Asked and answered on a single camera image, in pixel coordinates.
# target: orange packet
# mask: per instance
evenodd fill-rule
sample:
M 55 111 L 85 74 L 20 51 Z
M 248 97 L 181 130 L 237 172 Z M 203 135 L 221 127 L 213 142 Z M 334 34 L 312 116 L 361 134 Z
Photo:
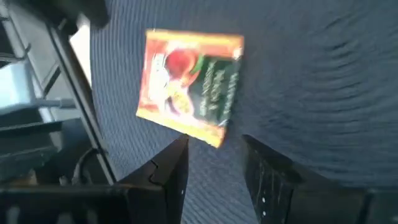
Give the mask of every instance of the orange packet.
M 233 104 L 243 36 L 147 30 L 136 115 L 219 147 Z

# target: packet label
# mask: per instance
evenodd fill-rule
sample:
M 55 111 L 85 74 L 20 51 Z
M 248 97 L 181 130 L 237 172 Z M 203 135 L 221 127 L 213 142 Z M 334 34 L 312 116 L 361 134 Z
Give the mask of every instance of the packet label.
M 148 30 L 136 115 L 219 147 L 242 52 L 239 35 Z

